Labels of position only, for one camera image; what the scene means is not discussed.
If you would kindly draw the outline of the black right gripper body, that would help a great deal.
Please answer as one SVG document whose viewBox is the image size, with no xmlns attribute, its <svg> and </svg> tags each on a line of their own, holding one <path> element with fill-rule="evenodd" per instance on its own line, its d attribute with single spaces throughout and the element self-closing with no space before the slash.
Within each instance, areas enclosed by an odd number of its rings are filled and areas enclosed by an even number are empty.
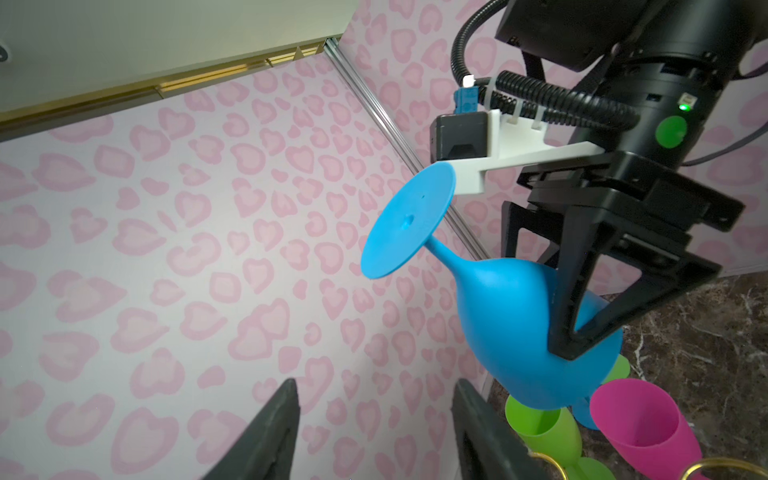
<svg viewBox="0 0 768 480">
<path fill-rule="evenodd" d="M 558 217 L 564 259 L 594 263 L 677 264 L 688 258 L 691 229 L 730 231 L 741 201 L 641 156 L 613 152 L 529 166 L 518 184 L 528 200 Z"/>
</svg>

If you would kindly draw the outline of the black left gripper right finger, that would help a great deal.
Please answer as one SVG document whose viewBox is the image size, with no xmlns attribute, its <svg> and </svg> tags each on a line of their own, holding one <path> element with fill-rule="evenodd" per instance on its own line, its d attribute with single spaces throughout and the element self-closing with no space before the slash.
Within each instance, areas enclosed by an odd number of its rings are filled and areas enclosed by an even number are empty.
<svg viewBox="0 0 768 480">
<path fill-rule="evenodd" d="M 546 480 L 547 472 L 504 426 L 466 379 L 457 381 L 451 405 L 461 478 L 464 480 Z"/>
</svg>

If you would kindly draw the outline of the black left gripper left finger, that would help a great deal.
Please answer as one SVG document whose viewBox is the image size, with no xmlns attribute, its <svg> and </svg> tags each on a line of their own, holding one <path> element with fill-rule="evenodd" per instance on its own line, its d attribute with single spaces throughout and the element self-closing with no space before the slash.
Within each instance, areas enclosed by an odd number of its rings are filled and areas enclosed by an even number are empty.
<svg viewBox="0 0 768 480">
<path fill-rule="evenodd" d="M 297 382 L 286 379 L 204 480 L 288 480 L 300 422 Z"/>
</svg>

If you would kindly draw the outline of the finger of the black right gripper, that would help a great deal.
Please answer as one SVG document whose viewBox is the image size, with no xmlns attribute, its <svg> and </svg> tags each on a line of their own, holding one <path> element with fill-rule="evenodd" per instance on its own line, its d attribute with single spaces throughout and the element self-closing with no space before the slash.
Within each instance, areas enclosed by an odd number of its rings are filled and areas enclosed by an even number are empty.
<svg viewBox="0 0 768 480">
<path fill-rule="evenodd" d="M 567 208 L 549 351 L 575 360 L 631 321 L 715 279 L 721 266 L 689 252 L 689 240 L 651 216 Z"/>
<path fill-rule="evenodd" d="M 501 208 L 501 257 L 522 259 L 557 268 L 564 216 L 542 207 L 505 201 Z"/>
</svg>

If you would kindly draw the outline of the green wine glass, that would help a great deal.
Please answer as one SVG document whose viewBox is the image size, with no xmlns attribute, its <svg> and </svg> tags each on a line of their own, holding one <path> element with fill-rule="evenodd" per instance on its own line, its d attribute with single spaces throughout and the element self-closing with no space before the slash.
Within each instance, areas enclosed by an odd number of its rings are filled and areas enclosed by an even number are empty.
<svg viewBox="0 0 768 480">
<path fill-rule="evenodd" d="M 616 479 L 603 463 L 583 456 L 581 433 L 567 408 L 537 410 L 509 396 L 504 412 L 512 430 L 535 455 L 550 461 L 562 479 Z"/>
<path fill-rule="evenodd" d="M 631 373 L 631 365 L 629 360 L 625 356 L 619 355 L 611 371 L 605 377 L 602 383 L 606 384 L 614 380 L 626 379 L 630 376 L 630 373 Z"/>
</svg>

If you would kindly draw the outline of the blue wine glass back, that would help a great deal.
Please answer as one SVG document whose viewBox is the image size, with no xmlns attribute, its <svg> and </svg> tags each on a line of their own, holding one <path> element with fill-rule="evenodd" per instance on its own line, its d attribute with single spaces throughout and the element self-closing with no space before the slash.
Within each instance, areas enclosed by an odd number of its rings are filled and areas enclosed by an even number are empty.
<svg viewBox="0 0 768 480">
<path fill-rule="evenodd" d="M 466 341 L 479 363 L 520 403 L 558 410 L 591 396 L 612 370 L 623 335 L 615 332 L 575 360 L 547 348 L 554 269 L 514 258 L 465 260 L 434 232 L 454 196 L 456 173 L 434 164 L 408 181 L 371 230 L 361 259 L 369 279 L 388 276 L 427 248 L 452 273 Z"/>
</svg>

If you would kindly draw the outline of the blue wine glass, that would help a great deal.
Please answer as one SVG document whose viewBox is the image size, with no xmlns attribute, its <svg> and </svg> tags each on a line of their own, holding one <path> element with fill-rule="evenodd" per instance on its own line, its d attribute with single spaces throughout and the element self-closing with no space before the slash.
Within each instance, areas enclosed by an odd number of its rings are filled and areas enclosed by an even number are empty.
<svg viewBox="0 0 768 480">
<path fill-rule="evenodd" d="M 547 348 L 554 269 L 514 258 L 465 260 L 434 232 L 454 196 L 456 173 L 434 164 L 408 181 L 371 230 L 361 259 L 369 279 L 388 276 L 427 248 L 452 273 L 466 341 L 479 363 L 520 403 L 558 410 L 591 396 L 612 370 L 623 335 L 615 332 L 575 360 Z"/>
<path fill-rule="evenodd" d="M 581 426 L 590 430 L 598 431 L 599 427 L 595 424 L 591 415 L 590 401 L 590 396 L 577 400 L 573 405 L 570 406 L 571 414 Z"/>
</svg>

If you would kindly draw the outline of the blue wine glass front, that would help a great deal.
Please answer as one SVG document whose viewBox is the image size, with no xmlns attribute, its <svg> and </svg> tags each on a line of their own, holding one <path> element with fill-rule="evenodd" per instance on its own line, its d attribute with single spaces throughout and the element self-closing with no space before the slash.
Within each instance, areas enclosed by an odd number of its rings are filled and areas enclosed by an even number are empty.
<svg viewBox="0 0 768 480">
<path fill-rule="evenodd" d="M 571 414 L 581 426 L 590 430 L 598 431 L 599 427 L 595 424 L 591 415 L 590 401 L 590 396 L 577 400 L 573 405 L 570 406 Z"/>
</svg>

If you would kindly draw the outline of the magenta plastic wine glass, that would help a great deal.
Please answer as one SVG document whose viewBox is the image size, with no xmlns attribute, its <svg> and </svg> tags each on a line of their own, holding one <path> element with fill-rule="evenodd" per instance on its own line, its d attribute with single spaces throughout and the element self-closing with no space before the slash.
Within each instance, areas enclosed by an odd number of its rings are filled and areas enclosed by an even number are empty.
<svg viewBox="0 0 768 480">
<path fill-rule="evenodd" d="M 601 385 L 591 417 L 620 456 L 649 479 L 679 479 L 701 460 L 699 442 L 672 397 L 639 379 Z"/>
</svg>

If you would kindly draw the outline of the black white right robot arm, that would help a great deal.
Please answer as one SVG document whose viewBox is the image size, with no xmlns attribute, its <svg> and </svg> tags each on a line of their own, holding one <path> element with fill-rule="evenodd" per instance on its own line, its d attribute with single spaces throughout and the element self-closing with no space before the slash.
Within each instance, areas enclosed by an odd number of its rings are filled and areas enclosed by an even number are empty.
<svg viewBox="0 0 768 480">
<path fill-rule="evenodd" d="M 713 279 L 690 230 L 731 230 L 738 200 L 680 173 L 745 53 L 766 37 L 763 1 L 519 1 L 498 30 L 524 53 L 584 73 L 567 90 L 510 72 L 493 101 L 572 126 L 598 152 L 523 169 L 527 207 L 505 234 L 548 239 L 557 271 L 548 348 L 573 360 L 634 318 Z"/>
</svg>

